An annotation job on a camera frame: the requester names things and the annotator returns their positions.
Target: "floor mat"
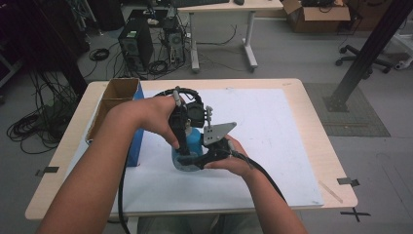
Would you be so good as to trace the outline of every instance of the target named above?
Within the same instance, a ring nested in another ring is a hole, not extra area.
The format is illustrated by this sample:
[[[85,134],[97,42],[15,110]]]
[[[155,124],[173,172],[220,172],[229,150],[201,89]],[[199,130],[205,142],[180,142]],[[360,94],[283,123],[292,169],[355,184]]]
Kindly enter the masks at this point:
[[[352,92],[346,102],[349,112],[328,112],[322,98],[330,97],[338,84],[307,83],[304,87],[328,136],[390,137],[359,88]]]

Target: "blue object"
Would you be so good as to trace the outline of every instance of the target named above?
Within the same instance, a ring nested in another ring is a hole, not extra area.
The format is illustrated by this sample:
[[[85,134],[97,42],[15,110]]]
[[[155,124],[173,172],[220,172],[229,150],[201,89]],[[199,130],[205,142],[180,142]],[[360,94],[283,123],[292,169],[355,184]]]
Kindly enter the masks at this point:
[[[140,82],[137,85],[137,91],[134,93],[133,99],[143,99],[143,91],[142,87],[140,86]],[[131,141],[131,147],[128,153],[128,162],[127,162],[127,167],[136,167],[137,166],[137,160],[139,159],[139,152],[140,152],[140,146],[142,145],[142,139],[143,139],[143,129],[138,129],[133,136],[133,139]]]
[[[180,171],[183,172],[194,172],[198,171],[199,168],[195,165],[183,166],[179,163],[179,159],[194,159],[202,156],[203,147],[201,145],[201,133],[198,129],[191,128],[191,134],[186,137],[186,142],[190,151],[190,155],[180,155],[176,150],[172,149],[172,162],[173,165]]]

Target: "clear plastic bottle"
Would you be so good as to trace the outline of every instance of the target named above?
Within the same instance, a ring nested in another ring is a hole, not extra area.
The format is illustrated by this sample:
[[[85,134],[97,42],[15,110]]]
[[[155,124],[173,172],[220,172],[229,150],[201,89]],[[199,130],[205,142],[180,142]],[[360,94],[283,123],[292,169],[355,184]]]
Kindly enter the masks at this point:
[[[195,165],[183,166],[179,163],[180,159],[192,160],[199,156],[202,156],[203,147],[201,145],[201,133],[198,129],[187,128],[186,132],[186,142],[190,151],[190,155],[180,155],[176,150],[172,149],[172,162],[173,165],[182,172],[194,172],[198,171],[199,168]]]

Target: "desk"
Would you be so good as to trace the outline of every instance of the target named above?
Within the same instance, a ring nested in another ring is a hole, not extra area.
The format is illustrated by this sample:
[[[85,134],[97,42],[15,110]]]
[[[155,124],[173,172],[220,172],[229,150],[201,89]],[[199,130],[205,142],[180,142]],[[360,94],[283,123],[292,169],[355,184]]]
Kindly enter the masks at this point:
[[[256,11],[262,10],[281,10],[283,8],[280,0],[245,0],[245,3],[242,6],[239,6],[231,0],[229,3],[197,6],[197,7],[188,7],[188,8],[179,8],[178,12],[180,13],[189,13],[189,23],[190,23],[190,32],[191,32],[191,61],[192,61],[192,70],[194,72],[200,71],[200,63],[198,61],[198,51],[197,51],[197,41],[194,35],[194,14],[204,15],[204,20],[214,21],[214,23],[219,23],[220,20],[228,22],[234,16],[234,13],[248,13],[247,20],[247,30],[246,36],[243,39],[243,44],[248,57],[249,65],[251,71],[258,67],[258,63],[255,59],[254,53],[251,49],[250,41],[252,35],[252,27],[254,23],[254,16]]]
[[[27,210],[28,219],[41,219],[61,187],[67,168],[79,147],[94,109],[107,82],[91,83],[58,146],[50,167],[59,167],[55,174],[44,174]],[[343,168],[325,134],[310,99],[297,79],[232,79],[232,80],[165,80],[142,81],[143,90],[165,90],[181,86],[191,89],[219,89],[225,87],[247,89],[283,89],[295,119],[298,132],[309,157],[323,208],[349,208],[357,204],[357,197],[350,185],[339,185],[337,178],[346,177]]]

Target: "desk leg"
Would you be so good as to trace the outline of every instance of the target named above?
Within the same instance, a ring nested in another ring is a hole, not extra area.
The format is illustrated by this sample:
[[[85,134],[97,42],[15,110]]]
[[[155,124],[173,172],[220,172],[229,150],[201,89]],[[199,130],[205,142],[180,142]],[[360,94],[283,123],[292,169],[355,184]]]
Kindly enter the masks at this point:
[[[255,59],[254,52],[251,49],[251,35],[252,35],[252,27],[254,25],[254,16],[255,12],[249,12],[248,18],[248,28],[246,29],[246,38],[243,38],[244,48],[246,52],[246,56],[249,60],[249,65],[251,66],[251,71],[254,71],[256,67],[258,67],[257,60]]]
[[[194,35],[194,14],[189,14],[189,30],[191,31],[191,61],[192,71],[195,73],[200,72],[200,62],[198,61],[197,41],[195,41]]]
[[[128,229],[130,233],[137,233],[137,224],[139,223],[139,217],[129,217],[128,218]]]

